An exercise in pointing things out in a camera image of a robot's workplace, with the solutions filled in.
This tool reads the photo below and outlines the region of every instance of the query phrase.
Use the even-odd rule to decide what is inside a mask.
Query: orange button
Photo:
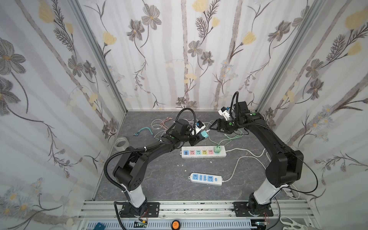
[[[173,229],[178,229],[179,228],[179,222],[174,221],[171,226],[172,226]]]

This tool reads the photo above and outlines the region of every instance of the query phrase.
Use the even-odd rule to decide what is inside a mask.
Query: clear tape roll
[[[114,147],[118,151],[124,151],[127,147],[129,147],[129,141],[126,137],[118,137],[115,140]]]

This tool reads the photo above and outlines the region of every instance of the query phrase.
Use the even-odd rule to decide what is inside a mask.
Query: electrical socket
[[[189,176],[191,182],[199,184],[212,184],[212,185],[222,185],[222,176],[204,174],[204,173],[191,173]]]

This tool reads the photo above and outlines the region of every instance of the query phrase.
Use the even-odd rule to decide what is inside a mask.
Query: white power strip
[[[224,158],[226,150],[223,145],[183,146],[180,154],[181,158]]]
[[[191,173],[189,176],[191,182],[200,184],[213,184],[222,185],[222,176],[203,174],[203,173]]]

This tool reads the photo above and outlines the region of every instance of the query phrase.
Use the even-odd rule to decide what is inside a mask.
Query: black robotic arm
[[[238,94],[238,92],[234,94],[230,108],[223,107],[219,110],[219,114],[224,118],[217,119],[211,124],[210,129],[227,134],[231,134],[240,128],[244,128],[246,131],[249,130],[260,140],[270,154],[271,162],[266,168],[267,178],[260,188],[249,197],[248,211],[251,215],[257,216],[269,207],[271,199],[283,187],[287,187],[300,179],[304,157],[300,151],[294,151],[288,147],[268,127],[259,112],[251,112],[246,102],[238,102]],[[206,126],[202,122],[197,121],[194,125],[191,125],[188,121],[179,119],[184,110],[190,110],[193,113],[195,122],[194,111],[184,108],[179,112],[174,124],[164,132],[158,142],[140,149],[128,147],[125,151],[112,155],[105,162],[105,176],[125,193],[131,205],[131,212],[136,216],[141,216],[147,209],[147,199],[143,194],[141,183],[148,163],[162,154],[179,148],[187,141],[191,146],[194,146],[208,136],[204,130]],[[111,159],[119,155],[121,157],[113,170],[113,176],[117,180],[114,181],[107,173],[107,165]]]

